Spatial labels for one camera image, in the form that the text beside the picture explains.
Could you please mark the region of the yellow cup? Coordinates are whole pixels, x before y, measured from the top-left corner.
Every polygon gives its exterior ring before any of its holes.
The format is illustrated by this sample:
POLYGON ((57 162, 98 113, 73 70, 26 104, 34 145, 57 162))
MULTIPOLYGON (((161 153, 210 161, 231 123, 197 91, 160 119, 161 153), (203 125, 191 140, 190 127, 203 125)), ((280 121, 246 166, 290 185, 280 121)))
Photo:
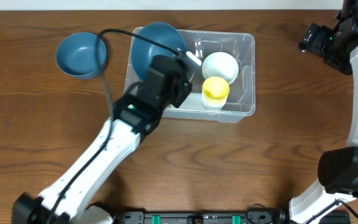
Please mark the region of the yellow cup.
POLYGON ((211 101, 221 101, 229 95, 229 84, 221 77, 209 77, 203 82, 202 94, 211 101))
POLYGON ((225 105, 226 104, 226 98, 221 100, 210 100, 207 98, 202 98, 202 102, 204 105, 225 105))

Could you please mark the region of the white cup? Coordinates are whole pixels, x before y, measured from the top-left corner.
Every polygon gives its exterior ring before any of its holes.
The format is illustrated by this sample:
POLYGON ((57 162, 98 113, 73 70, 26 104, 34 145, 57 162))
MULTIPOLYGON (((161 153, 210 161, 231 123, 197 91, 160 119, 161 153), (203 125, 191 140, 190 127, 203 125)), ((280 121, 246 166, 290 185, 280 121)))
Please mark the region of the white cup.
POLYGON ((224 105, 204 105, 207 110, 222 110, 224 105))

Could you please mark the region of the white small bowl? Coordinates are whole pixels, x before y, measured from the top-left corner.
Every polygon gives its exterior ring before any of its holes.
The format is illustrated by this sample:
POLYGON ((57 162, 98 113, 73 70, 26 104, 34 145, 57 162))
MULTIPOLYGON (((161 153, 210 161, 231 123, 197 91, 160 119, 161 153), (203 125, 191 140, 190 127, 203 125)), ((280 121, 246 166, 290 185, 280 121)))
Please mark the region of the white small bowl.
POLYGON ((201 71, 205 80, 210 77, 221 77, 230 85, 238 76, 239 65, 232 55, 215 52, 205 58, 201 71))

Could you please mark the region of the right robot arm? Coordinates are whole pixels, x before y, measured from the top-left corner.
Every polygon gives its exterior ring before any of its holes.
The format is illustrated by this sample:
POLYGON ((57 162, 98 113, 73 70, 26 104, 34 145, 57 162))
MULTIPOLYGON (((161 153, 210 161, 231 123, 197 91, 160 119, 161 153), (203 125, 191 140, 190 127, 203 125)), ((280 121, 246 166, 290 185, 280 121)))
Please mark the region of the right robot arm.
POLYGON ((280 223, 319 223, 340 205, 358 199, 358 0, 345 0, 335 28, 310 25, 298 45, 353 77, 352 122, 346 147, 323 153, 318 178, 289 202, 280 223))

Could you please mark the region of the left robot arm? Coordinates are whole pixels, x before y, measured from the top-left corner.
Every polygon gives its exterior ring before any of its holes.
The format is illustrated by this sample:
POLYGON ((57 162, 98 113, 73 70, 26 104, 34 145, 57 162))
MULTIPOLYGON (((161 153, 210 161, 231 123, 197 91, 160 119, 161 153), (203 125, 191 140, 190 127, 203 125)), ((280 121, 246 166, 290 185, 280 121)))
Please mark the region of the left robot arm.
POLYGON ((113 104, 111 117, 78 160, 36 198, 22 194, 12 223, 80 223, 85 210, 117 165, 159 125, 168 105, 179 107, 192 91, 201 60, 191 52, 156 55, 144 81, 133 83, 113 104))

